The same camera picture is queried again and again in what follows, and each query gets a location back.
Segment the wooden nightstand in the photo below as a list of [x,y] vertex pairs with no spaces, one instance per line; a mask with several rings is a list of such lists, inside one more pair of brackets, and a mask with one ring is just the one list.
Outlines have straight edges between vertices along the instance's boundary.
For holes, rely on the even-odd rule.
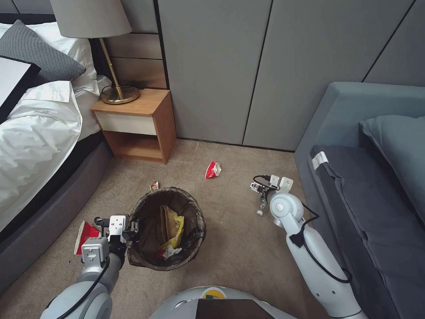
[[133,102],[98,101],[91,110],[115,157],[167,162],[176,142],[169,90],[143,89]]

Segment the trash can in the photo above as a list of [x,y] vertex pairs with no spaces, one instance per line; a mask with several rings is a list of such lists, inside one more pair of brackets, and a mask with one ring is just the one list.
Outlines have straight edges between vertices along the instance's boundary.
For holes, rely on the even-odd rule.
[[[160,207],[166,205],[184,216],[182,251],[167,260],[157,256],[160,246],[156,227]],[[186,191],[176,187],[160,188],[144,195],[130,215],[130,221],[139,221],[140,237],[127,250],[131,265],[158,271],[177,269],[195,258],[206,235],[204,215],[196,200]]]

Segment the yellow snack bag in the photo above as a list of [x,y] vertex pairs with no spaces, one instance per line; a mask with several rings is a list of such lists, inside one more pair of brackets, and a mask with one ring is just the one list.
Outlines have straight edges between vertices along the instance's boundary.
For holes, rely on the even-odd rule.
[[173,246],[173,248],[179,248],[180,242],[182,241],[182,234],[183,234],[183,226],[185,224],[185,217],[184,216],[176,216],[174,217],[174,221],[176,222],[176,228],[177,228],[177,234],[176,237],[170,239],[165,244],[158,247],[158,250],[165,250],[168,245]]

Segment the cable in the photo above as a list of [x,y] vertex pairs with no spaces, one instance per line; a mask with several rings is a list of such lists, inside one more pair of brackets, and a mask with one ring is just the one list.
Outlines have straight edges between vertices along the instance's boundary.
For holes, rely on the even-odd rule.
[[258,178],[258,177],[261,177],[261,178],[265,179],[266,181],[270,181],[270,176],[269,175],[256,175],[256,176],[254,176],[253,180],[254,180],[254,182],[260,184],[261,186],[270,188],[270,189],[275,190],[275,191],[278,190],[278,187],[273,186],[271,184],[266,185],[266,184],[260,183],[258,180],[256,180],[256,178]]
[[87,290],[87,292],[80,298],[80,300],[78,300],[71,308],[69,308],[67,312],[65,312],[63,315],[61,315],[57,319],[66,318],[67,316],[69,316],[75,309],[77,309],[82,304],[82,302],[90,295],[90,293],[93,291],[93,289],[99,283],[99,281],[101,280],[102,276],[105,274],[108,267],[109,267],[109,256],[106,257],[106,264],[105,264],[105,267],[103,268],[102,272],[100,273],[98,278],[93,282],[93,284],[90,286],[90,288]]
[[[254,178],[253,178],[253,180],[254,180],[254,182],[256,182],[256,183],[258,183],[258,184],[260,184],[261,186],[264,186],[264,187],[266,187],[266,188],[268,188],[268,190],[266,191],[266,198],[267,198],[267,194],[271,191],[271,190],[277,190],[278,189],[278,187],[275,187],[275,186],[273,186],[273,185],[265,185],[265,184],[263,184],[263,183],[260,183],[259,181],[257,181],[256,180],[256,178],[259,178],[259,177],[261,177],[261,178],[263,178],[263,179],[265,179],[266,181],[270,181],[270,176],[269,175],[256,175],[256,176],[254,176]],[[300,230],[300,232],[299,233],[297,233],[297,234],[294,234],[294,235],[291,235],[290,236],[290,239],[291,239],[291,241],[295,244],[295,245],[297,245],[299,248],[301,248],[303,245],[305,246],[305,249],[307,250],[307,252],[309,253],[309,255],[310,255],[310,257],[314,260],[314,262],[325,272],[325,273],[327,273],[329,276],[331,276],[333,279],[335,279],[336,281],[339,281],[339,282],[341,282],[341,283],[343,283],[343,284],[348,284],[348,283],[350,283],[351,281],[352,281],[352,279],[353,279],[353,275],[347,270],[347,269],[345,269],[345,268],[342,268],[341,267],[341,269],[342,269],[342,271],[347,275],[347,279],[341,279],[341,278],[338,278],[337,276],[335,276],[334,274],[332,274],[329,270],[327,270],[326,268],[325,268],[325,266],[324,265],[322,265],[318,260],[317,260],[317,258],[313,255],[313,253],[310,251],[310,248],[307,246],[307,243],[305,242],[305,237],[304,237],[304,229],[305,229],[305,226],[309,223],[309,222],[312,222],[313,220],[315,220],[315,219],[318,219],[320,216],[318,215],[318,214],[316,214],[315,212],[313,212],[307,205],[305,205],[303,202],[301,202],[301,204],[310,212],[310,213],[312,213],[314,216],[313,217],[311,217],[310,219],[308,219],[308,220],[306,220],[303,224],[302,224],[302,226],[301,226],[301,230]]]
[[309,209],[309,207],[307,205],[305,205],[303,202],[301,202],[301,204],[310,212],[314,215],[314,217],[311,217],[310,219],[308,219],[307,221],[305,221],[302,226],[301,226],[301,231],[297,234],[297,235],[301,235],[302,236],[302,243],[305,246],[305,249],[307,250],[307,252],[309,253],[310,257],[314,260],[314,262],[320,267],[322,268],[322,270],[327,273],[329,276],[331,276],[333,279],[335,279],[336,281],[339,281],[343,284],[349,284],[352,279],[353,279],[353,275],[351,274],[351,272],[348,271],[348,269],[342,268],[342,271],[347,275],[347,279],[341,279],[338,278],[337,276],[335,276],[334,274],[332,274],[329,270],[327,270],[324,265],[322,265],[317,259],[316,257],[313,255],[313,253],[310,251],[310,248],[308,247],[307,243],[305,242],[305,237],[304,237],[304,228],[307,225],[307,223],[318,219],[319,215],[316,214],[315,212],[313,212],[311,209]]

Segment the floor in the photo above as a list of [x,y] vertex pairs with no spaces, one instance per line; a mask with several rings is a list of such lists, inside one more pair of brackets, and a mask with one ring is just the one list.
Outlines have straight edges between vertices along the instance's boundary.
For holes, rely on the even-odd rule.
[[[218,178],[204,179],[211,160]],[[275,174],[294,180],[291,193],[304,201],[294,155],[190,140],[178,140],[167,165],[114,159],[99,187],[56,242],[0,296],[0,319],[39,318],[46,304],[73,284],[82,269],[73,247],[81,221],[130,213],[159,181],[188,191],[199,203],[207,237],[195,260],[171,272],[127,262],[112,293],[111,318],[148,318],[170,295],[199,285],[246,291],[301,319],[327,318],[313,298],[286,246],[285,231],[269,212],[258,217],[252,176]]]

